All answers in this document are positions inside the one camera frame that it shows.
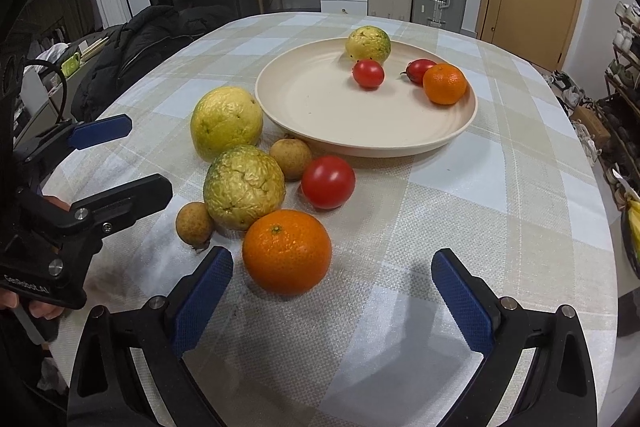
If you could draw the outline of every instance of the plaid tablecloth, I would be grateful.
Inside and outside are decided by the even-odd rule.
[[[616,337],[616,274],[609,227],[574,130],[526,61],[485,42],[377,18],[283,13],[233,22],[142,78],[105,113],[128,114],[126,139],[75,152],[45,188],[66,201],[160,172],[174,186],[161,214],[104,242],[85,282],[88,302],[66,318],[51,350],[70,378],[86,315],[166,295],[202,257],[175,234],[177,211],[202,199],[207,165],[191,144],[199,98],[223,85],[253,91],[261,69],[293,47],[374,24],[396,41],[460,67],[478,117],[450,145],[409,158],[349,158],[357,185],[345,206],[316,214],[331,235],[329,274],[312,291],[279,299],[254,291],[241,235],[216,232],[234,277],[198,347],[185,361],[230,427],[436,425],[478,367],[430,277],[449,247],[497,295],[523,307],[578,311],[602,403]],[[283,132],[266,122],[260,147]],[[314,213],[287,186],[284,207]],[[532,353],[521,359],[492,425],[503,421]],[[138,355],[139,365],[144,366]],[[143,381],[159,419],[148,369]]]

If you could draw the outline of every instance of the shoe rack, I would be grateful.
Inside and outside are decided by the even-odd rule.
[[[604,79],[607,98],[598,100],[596,114],[611,134],[604,156],[618,164],[630,185],[640,188],[640,7],[618,3],[620,28],[613,41],[615,59]]]

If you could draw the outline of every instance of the blue gripper pad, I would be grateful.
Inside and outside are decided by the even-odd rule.
[[[129,136],[133,124],[126,114],[78,125],[66,143],[72,149],[88,149],[99,143]]]
[[[193,290],[175,315],[172,351],[180,359],[198,344],[200,336],[216,309],[234,272],[234,260],[226,248],[220,248]]]
[[[431,277],[469,348],[487,356],[494,348],[489,314],[441,251],[431,261]]]

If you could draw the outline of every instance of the small brown fruit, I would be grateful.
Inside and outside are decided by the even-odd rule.
[[[214,222],[207,212],[207,206],[199,201],[185,204],[175,217],[178,237],[196,250],[209,246],[213,227]]]
[[[269,154],[276,160],[284,179],[295,182],[302,178],[306,167],[313,160],[311,149],[302,140],[285,138],[271,146]]]

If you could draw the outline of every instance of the cherry tomato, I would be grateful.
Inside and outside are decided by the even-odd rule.
[[[351,71],[353,79],[360,87],[372,89],[385,80],[385,70],[375,60],[360,60]]]
[[[409,77],[409,80],[414,84],[421,86],[424,74],[435,65],[436,63],[433,62],[433,60],[429,60],[428,58],[419,58],[418,60],[414,60],[409,63],[404,74],[406,74],[406,76]]]
[[[316,158],[302,174],[302,193],[316,208],[338,208],[353,194],[356,174],[351,166],[337,156]]]

